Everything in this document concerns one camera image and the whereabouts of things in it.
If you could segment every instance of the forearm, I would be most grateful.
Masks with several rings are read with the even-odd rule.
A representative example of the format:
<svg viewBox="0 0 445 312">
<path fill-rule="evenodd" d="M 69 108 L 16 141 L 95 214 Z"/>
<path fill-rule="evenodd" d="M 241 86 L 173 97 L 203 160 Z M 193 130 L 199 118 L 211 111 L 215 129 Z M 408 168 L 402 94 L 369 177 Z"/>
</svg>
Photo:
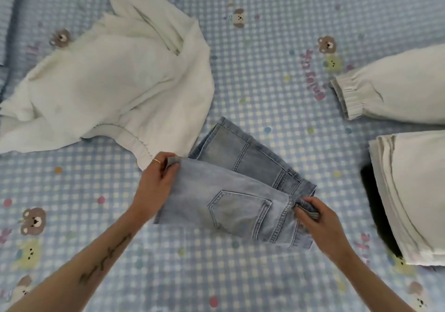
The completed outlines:
<svg viewBox="0 0 445 312">
<path fill-rule="evenodd" d="M 14 304 L 8 312 L 79 312 L 145 223 L 125 212 L 101 236 Z"/>
<path fill-rule="evenodd" d="M 353 251 L 335 262 L 371 312 L 415 312 L 372 272 Z"/>
</svg>

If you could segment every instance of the jeans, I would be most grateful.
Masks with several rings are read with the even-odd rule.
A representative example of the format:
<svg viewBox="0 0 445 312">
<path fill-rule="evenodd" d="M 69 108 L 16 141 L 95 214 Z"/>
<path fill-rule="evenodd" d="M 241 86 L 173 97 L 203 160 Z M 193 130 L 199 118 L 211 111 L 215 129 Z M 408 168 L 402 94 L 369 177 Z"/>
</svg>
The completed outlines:
<svg viewBox="0 0 445 312">
<path fill-rule="evenodd" d="M 190 157 L 197 160 L 168 159 L 167 168 L 175 162 L 181 167 L 154 223 L 203 227 L 286 247 L 311 246 L 292 208 L 297 205 L 318 219 L 317 210 L 301 199 L 312 195 L 315 185 L 268 148 L 222 118 Z"/>
</svg>

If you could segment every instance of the person's left hand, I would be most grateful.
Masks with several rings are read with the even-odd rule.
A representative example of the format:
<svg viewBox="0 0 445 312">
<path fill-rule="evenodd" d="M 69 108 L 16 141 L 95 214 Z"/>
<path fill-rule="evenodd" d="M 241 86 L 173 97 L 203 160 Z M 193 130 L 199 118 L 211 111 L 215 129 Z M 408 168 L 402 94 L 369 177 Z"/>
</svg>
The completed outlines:
<svg viewBox="0 0 445 312">
<path fill-rule="evenodd" d="M 176 156 L 176 154 L 158 153 L 142 173 L 133 202 L 128 210 L 140 217 L 143 223 L 159 211 L 170 194 L 171 185 L 179 170 L 179 163 L 175 163 L 164 173 L 167 157 L 170 156 Z"/>
</svg>

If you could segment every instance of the hand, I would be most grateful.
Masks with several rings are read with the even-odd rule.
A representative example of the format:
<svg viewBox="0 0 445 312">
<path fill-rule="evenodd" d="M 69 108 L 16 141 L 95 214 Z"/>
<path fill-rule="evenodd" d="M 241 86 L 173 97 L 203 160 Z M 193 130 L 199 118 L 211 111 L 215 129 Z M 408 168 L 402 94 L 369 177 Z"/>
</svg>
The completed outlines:
<svg viewBox="0 0 445 312">
<path fill-rule="evenodd" d="M 351 252 L 354 255 L 337 214 L 317 197 L 306 197 L 304 200 L 318 209 L 319 221 L 313 221 L 301 208 L 294 208 L 294 212 L 309 230 L 319 249 L 336 265 L 349 258 Z"/>
<path fill-rule="evenodd" d="M 142 223 L 151 219 L 164 205 L 170 194 L 170 189 L 179 170 L 179 163 L 170 166 L 164 173 L 167 157 L 176 156 L 174 153 L 160 152 L 144 170 L 134 195 L 133 202 L 128 209 L 142 219 Z"/>
</svg>

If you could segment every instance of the person's right hand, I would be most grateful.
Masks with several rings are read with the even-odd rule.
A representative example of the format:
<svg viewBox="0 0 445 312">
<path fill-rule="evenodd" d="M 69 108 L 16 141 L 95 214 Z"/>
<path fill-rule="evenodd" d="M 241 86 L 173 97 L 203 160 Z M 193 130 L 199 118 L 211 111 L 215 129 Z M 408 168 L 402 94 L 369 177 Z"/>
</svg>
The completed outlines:
<svg viewBox="0 0 445 312">
<path fill-rule="evenodd" d="M 354 254 L 337 214 L 317 197 L 306 197 L 303 200 L 320 212 L 320 219 L 316 222 L 301 208 L 294 208 L 295 215 L 309 230 L 319 249 L 335 264 L 347 258 L 351 252 Z"/>
</svg>

